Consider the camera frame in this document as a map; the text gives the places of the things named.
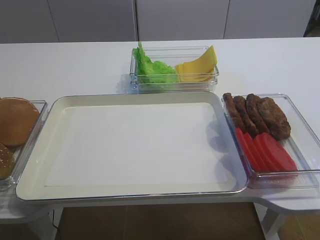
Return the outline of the brown bottom bun half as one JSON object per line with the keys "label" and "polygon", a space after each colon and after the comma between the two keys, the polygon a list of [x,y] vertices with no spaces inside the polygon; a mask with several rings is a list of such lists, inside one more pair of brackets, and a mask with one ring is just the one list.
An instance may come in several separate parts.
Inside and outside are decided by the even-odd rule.
{"label": "brown bottom bun half", "polygon": [[23,145],[40,113],[29,100],[5,97],[0,100],[0,142],[7,147]]}

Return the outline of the green lettuce leaf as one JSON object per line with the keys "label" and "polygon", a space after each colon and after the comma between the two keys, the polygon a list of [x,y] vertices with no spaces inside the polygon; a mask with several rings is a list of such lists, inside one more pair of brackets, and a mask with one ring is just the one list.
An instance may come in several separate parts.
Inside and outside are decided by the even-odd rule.
{"label": "green lettuce leaf", "polygon": [[176,70],[162,61],[152,61],[146,55],[142,43],[133,49],[133,56],[137,64],[136,75],[140,84],[173,84],[177,83]]}

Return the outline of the yellow cheese slices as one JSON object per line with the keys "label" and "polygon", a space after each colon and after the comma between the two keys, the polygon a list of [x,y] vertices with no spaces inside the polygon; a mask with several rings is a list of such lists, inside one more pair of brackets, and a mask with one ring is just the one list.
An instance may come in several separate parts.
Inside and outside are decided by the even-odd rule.
{"label": "yellow cheese slices", "polygon": [[215,72],[217,64],[215,48],[211,45],[199,58],[175,66],[177,81],[179,83],[206,82]]}

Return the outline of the large white serving tray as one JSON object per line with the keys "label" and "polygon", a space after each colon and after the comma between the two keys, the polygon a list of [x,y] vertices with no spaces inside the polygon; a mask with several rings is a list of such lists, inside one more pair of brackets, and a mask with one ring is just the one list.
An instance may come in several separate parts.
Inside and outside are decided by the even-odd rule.
{"label": "large white serving tray", "polygon": [[24,201],[241,192],[248,177],[212,92],[65,96],[16,185]]}

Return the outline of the clear bin with greens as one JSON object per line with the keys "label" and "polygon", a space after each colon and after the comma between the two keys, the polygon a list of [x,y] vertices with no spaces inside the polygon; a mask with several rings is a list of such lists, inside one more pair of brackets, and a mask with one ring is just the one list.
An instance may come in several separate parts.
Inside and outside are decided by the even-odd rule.
{"label": "clear bin with greens", "polygon": [[[180,46],[180,47],[149,47],[144,48],[146,55],[153,61],[161,61],[173,67],[176,71],[176,65],[184,62],[191,62],[199,58],[206,52],[208,46]],[[185,91],[208,91],[215,90],[218,84],[219,70],[215,67],[214,73],[208,81],[201,82],[176,82],[176,83],[160,83],[160,84],[143,84],[139,83],[139,77],[136,74],[137,64],[131,52],[130,63],[130,85],[139,94],[161,93],[161,92],[185,92]]]}

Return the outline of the leftmost brown meat patty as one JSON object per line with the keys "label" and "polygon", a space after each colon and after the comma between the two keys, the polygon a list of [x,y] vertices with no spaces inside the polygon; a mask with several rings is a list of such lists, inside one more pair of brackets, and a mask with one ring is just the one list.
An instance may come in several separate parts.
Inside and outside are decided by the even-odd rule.
{"label": "leftmost brown meat patty", "polygon": [[239,128],[242,131],[242,133],[245,134],[247,132],[247,129],[245,127],[245,124],[244,124],[239,112],[236,109],[236,106],[235,106],[235,103],[234,103],[234,100],[233,100],[231,93],[229,93],[229,92],[224,93],[222,98],[223,98],[225,106],[228,110],[229,116],[233,121],[234,126],[236,128]]}

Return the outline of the brown meat patty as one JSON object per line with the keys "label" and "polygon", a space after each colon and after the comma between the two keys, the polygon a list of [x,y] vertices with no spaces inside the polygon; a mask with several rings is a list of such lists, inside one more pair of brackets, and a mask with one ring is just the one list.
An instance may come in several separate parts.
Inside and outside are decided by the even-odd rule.
{"label": "brown meat patty", "polygon": [[233,102],[244,123],[246,131],[254,139],[259,131],[248,115],[246,99],[243,96],[238,95],[233,98]]}
{"label": "brown meat patty", "polygon": [[236,106],[235,106],[235,103],[234,103],[234,100],[233,100],[231,93],[229,93],[229,92],[224,93],[222,98],[223,98],[225,106],[228,110],[229,116],[233,121],[234,126],[236,128],[239,128],[242,131],[242,133],[245,134],[247,132],[247,129],[245,127],[245,124],[244,124],[239,112],[236,109]]}
{"label": "brown meat patty", "polygon": [[257,109],[264,123],[277,141],[288,139],[291,135],[291,126],[282,109],[270,97],[261,98]]}
{"label": "brown meat patty", "polygon": [[255,124],[258,132],[262,133],[270,133],[266,123],[261,117],[258,111],[258,103],[261,101],[261,98],[253,93],[250,93],[246,96],[246,110],[249,118]]}

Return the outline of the red tomato slice leftmost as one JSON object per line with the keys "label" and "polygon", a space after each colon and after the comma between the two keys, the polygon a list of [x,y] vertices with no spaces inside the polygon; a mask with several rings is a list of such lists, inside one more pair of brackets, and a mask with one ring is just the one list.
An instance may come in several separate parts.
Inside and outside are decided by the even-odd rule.
{"label": "red tomato slice leftmost", "polygon": [[250,163],[251,153],[250,153],[250,151],[248,149],[248,146],[246,144],[246,141],[244,139],[244,133],[242,133],[242,131],[239,128],[236,128],[235,132],[236,132],[237,139],[238,139],[238,141],[239,141],[239,143],[240,143],[240,145],[241,145],[241,147],[242,147],[242,149],[243,149],[243,151],[244,151],[244,153],[245,153],[245,155],[246,155],[246,157],[247,157],[247,159],[248,159],[248,161]]}

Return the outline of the red tomato slice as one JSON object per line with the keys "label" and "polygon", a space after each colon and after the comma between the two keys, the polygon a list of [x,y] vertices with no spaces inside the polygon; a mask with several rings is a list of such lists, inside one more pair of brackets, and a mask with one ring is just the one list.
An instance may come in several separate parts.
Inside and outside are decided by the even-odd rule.
{"label": "red tomato slice", "polygon": [[268,158],[274,163],[279,172],[297,171],[295,161],[270,134],[264,132],[259,135],[259,141]]}
{"label": "red tomato slice", "polygon": [[243,151],[244,151],[244,153],[245,153],[245,155],[246,155],[246,157],[247,157],[247,159],[248,159],[248,161],[250,163],[251,153],[250,153],[250,151],[248,149],[248,146],[246,144],[246,141],[244,139],[244,133],[242,133],[242,131],[239,128],[236,128],[235,132],[236,132],[237,139],[238,139],[238,141],[239,141],[239,143],[240,143],[240,145],[241,145],[241,147],[242,147],[242,149],[243,149]]}
{"label": "red tomato slice", "polygon": [[267,156],[266,151],[263,149],[262,144],[260,142],[260,136],[257,135],[254,139],[253,139],[253,143],[261,157],[261,159],[264,161],[264,164],[266,165],[266,167],[268,168],[268,170],[270,172],[278,172],[279,168],[272,162],[272,160]]}
{"label": "red tomato slice", "polygon": [[269,171],[267,168],[264,160],[261,158],[260,154],[258,153],[258,150],[253,143],[253,139],[251,135],[246,132],[244,135],[244,140],[247,144],[248,150],[250,151],[251,157],[250,157],[250,164],[255,172],[257,173],[266,173]]}

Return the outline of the red tomato slice front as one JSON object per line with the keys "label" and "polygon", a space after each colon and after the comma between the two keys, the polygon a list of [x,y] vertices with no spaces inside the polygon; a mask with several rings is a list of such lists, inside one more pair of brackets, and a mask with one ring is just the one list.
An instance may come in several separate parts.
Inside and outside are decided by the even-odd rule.
{"label": "red tomato slice front", "polygon": [[274,163],[279,172],[297,171],[295,161],[270,134],[264,132],[259,135],[259,141],[268,158]]}

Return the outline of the front brown meat patty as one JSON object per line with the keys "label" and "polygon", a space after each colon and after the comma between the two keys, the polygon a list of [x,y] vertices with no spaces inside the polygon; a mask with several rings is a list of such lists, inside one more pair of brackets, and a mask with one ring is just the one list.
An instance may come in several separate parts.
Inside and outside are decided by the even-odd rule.
{"label": "front brown meat patty", "polygon": [[270,97],[261,98],[257,109],[264,123],[277,141],[288,139],[291,135],[291,126],[282,109]]}

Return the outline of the clear bin with meat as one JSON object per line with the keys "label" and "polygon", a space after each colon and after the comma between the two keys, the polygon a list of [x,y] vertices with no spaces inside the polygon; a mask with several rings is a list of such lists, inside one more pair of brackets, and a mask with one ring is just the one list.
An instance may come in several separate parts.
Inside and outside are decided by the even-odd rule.
{"label": "clear bin with meat", "polygon": [[272,98],[282,109],[291,127],[290,137],[278,141],[294,160],[297,171],[255,172],[237,138],[236,127],[222,98],[224,115],[235,138],[251,189],[317,188],[320,185],[320,140],[296,106],[285,94],[260,94]]}

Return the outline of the white table leg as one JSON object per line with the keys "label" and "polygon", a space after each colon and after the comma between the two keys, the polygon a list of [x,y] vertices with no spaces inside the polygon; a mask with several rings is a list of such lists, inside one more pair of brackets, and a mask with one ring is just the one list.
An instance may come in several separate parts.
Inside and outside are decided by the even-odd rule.
{"label": "white table leg", "polygon": [[270,208],[267,208],[260,222],[265,239],[279,240],[280,237],[278,235],[278,231],[287,219],[288,215],[280,214]]}

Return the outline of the sesame top bun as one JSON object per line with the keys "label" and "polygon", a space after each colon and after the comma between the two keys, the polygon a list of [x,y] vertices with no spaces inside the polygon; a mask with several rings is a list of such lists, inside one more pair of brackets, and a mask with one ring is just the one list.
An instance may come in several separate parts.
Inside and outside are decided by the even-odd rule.
{"label": "sesame top bun", "polygon": [[15,165],[13,153],[4,145],[0,144],[0,179],[7,179]]}

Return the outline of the clear bin with buns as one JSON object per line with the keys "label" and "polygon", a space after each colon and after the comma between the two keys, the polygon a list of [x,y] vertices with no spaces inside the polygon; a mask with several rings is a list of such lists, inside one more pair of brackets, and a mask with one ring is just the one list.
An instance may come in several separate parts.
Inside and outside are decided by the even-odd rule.
{"label": "clear bin with buns", "polygon": [[14,167],[9,176],[0,181],[1,199],[14,198],[16,196],[16,185],[48,117],[48,104],[45,100],[31,100],[30,102],[39,111],[39,117],[37,118],[26,143],[19,147],[10,147],[10,149],[13,150]]}

